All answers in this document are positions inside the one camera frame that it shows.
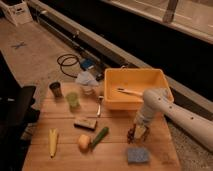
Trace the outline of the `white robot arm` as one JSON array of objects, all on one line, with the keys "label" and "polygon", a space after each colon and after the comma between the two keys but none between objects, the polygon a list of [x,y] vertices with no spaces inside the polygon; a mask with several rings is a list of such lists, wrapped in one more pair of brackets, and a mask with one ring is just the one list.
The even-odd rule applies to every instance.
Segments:
[{"label": "white robot arm", "polygon": [[136,125],[148,126],[155,114],[160,112],[213,152],[213,121],[171,102],[165,88],[145,90],[142,94],[142,100],[142,107],[137,111],[134,119]]}]

